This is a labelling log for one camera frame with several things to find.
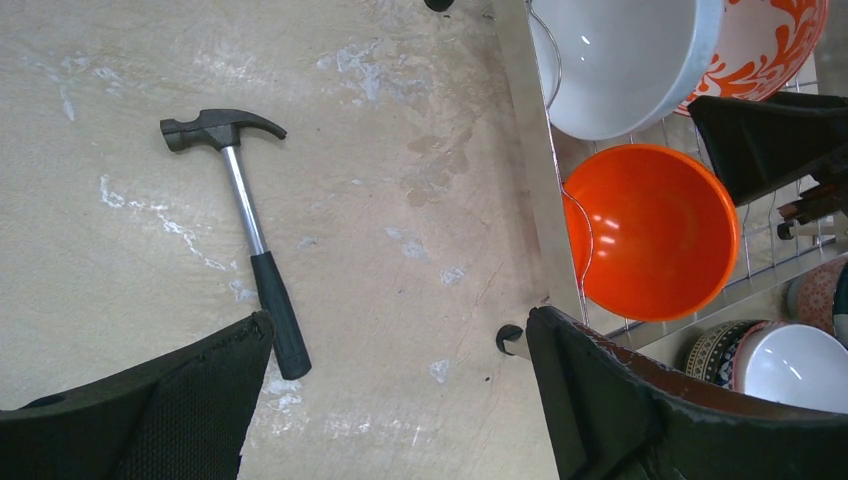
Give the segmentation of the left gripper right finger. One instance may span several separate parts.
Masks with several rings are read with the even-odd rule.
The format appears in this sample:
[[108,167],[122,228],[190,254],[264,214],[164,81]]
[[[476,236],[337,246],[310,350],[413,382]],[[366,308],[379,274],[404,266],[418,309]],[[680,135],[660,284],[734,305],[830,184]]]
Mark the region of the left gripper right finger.
[[746,396],[621,347],[558,309],[525,335],[563,479],[843,479],[847,418]]

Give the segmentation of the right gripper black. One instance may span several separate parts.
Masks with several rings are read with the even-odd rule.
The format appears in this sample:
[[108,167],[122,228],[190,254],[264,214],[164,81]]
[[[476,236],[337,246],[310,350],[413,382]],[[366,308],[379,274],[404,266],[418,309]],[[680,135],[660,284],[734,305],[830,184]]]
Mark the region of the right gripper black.
[[784,204],[781,240],[847,214],[847,99],[781,91],[765,101],[701,96],[688,106],[713,171],[742,206],[810,175],[817,185]]

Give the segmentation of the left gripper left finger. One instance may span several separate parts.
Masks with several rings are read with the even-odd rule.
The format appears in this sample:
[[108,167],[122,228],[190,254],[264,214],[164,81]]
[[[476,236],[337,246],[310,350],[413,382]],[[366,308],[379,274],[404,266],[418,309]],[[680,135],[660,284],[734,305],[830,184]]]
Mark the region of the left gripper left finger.
[[4,479],[235,479],[271,356],[268,313],[1,413]]

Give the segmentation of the orange white floral bowl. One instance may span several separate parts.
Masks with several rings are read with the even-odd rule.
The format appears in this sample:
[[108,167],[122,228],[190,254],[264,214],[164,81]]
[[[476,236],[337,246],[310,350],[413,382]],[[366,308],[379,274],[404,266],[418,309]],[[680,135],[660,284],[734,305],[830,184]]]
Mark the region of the orange white floral bowl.
[[728,0],[711,63],[676,109],[687,116],[699,96],[762,101],[812,55],[829,13],[827,0]]

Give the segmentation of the stainless steel dish rack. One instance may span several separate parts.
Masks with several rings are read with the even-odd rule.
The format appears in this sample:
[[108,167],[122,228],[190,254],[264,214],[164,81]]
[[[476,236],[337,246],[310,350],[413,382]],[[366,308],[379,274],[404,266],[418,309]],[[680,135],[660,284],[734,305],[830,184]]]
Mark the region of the stainless steel dish rack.
[[825,233],[828,224],[821,221],[812,246],[796,245],[784,256],[772,253],[769,265],[747,268],[715,300],[680,320],[639,323],[590,307],[574,269],[561,180],[597,147],[559,133],[549,125],[542,106],[529,7],[522,1],[487,1],[482,15],[495,26],[509,82],[520,140],[519,157],[525,167],[547,288],[545,304],[583,321],[621,346],[681,367],[685,349],[703,331],[734,314],[765,312],[767,296],[778,288],[827,262],[846,257],[846,236]]

